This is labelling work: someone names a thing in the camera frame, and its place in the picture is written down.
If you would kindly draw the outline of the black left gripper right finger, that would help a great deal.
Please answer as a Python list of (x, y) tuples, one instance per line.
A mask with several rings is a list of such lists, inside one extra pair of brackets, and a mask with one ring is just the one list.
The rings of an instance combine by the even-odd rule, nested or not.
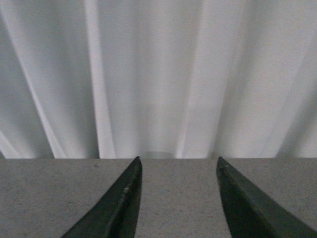
[(276, 203), (222, 157), (216, 175), (233, 238), (315, 238), (317, 232)]

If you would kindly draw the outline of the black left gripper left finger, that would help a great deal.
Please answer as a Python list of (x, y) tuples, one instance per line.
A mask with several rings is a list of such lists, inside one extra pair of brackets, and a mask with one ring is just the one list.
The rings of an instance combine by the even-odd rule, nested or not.
[(142, 163), (136, 157), (96, 205), (64, 238), (133, 238), (142, 193)]

